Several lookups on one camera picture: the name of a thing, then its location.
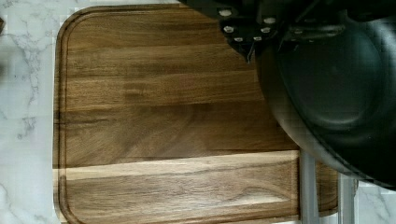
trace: cutting board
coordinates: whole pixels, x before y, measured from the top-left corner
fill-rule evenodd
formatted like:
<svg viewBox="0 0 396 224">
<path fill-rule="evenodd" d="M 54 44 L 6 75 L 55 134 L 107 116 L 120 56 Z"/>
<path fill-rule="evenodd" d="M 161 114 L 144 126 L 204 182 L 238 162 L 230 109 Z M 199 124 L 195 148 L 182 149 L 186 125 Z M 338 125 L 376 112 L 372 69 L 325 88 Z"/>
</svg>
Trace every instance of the cutting board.
<svg viewBox="0 0 396 224">
<path fill-rule="evenodd" d="M 90 7 L 57 39 L 54 201 L 62 223 L 299 218 L 299 148 L 255 64 L 181 5 Z M 318 164 L 323 216 L 337 173 Z"/>
</svg>

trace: rivet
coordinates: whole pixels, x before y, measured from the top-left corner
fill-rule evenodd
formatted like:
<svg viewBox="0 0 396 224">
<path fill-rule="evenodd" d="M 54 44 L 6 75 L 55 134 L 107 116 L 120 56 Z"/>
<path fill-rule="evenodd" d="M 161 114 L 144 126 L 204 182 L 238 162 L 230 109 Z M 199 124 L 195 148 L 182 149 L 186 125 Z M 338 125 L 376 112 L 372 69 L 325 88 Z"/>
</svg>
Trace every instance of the rivet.
<svg viewBox="0 0 396 224">
<path fill-rule="evenodd" d="M 262 31 L 263 34 L 268 34 L 268 33 L 271 32 L 271 28 L 270 27 L 264 27 L 264 28 L 261 29 L 261 31 Z"/>
<path fill-rule="evenodd" d="M 233 27 L 232 26 L 224 26 L 223 30 L 227 34 L 233 33 Z"/>
<path fill-rule="evenodd" d="M 244 41 L 244 38 L 242 38 L 242 37 L 236 37 L 236 38 L 234 38 L 233 40 L 236 41 L 236 42 L 242 42 L 242 41 Z"/>
<path fill-rule="evenodd" d="M 233 13 L 231 12 L 230 9 L 221 9 L 221 10 L 219 10 L 219 15 L 222 17 L 229 17 L 229 16 L 233 15 Z"/>
<path fill-rule="evenodd" d="M 263 20 L 266 24 L 274 24 L 276 23 L 276 19 L 274 17 L 268 17 Z"/>
</svg>

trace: metal bracket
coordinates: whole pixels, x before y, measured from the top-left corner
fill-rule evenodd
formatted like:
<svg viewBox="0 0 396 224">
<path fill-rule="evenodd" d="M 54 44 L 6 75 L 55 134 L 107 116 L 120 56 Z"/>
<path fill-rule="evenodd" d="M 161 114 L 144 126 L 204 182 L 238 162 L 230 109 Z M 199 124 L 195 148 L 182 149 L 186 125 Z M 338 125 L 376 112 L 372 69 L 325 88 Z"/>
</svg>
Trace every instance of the metal bracket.
<svg viewBox="0 0 396 224">
<path fill-rule="evenodd" d="M 279 50 L 284 51 L 299 44 L 340 35 L 345 30 L 342 18 L 347 14 L 361 21 L 396 14 L 394 0 L 364 4 L 359 0 L 179 1 L 218 20 L 227 43 L 247 63 L 250 63 L 252 51 L 257 46 L 263 48 L 275 43 Z"/>
</svg>

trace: marble countertop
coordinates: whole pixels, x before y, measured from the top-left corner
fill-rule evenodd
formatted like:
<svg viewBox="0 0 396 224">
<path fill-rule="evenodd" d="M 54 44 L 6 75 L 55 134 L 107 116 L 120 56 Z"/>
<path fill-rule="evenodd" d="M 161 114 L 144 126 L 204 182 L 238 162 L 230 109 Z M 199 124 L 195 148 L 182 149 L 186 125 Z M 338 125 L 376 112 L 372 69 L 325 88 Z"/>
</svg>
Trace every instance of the marble countertop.
<svg viewBox="0 0 396 224">
<path fill-rule="evenodd" d="M 56 36 L 85 7 L 160 0 L 2 0 L 0 17 L 0 224 L 59 223 L 52 200 L 52 92 Z M 357 224 L 396 223 L 396 192 L 365 183 Z M 336 215 L 322 223 L 336 223 Z"/>
</svg>

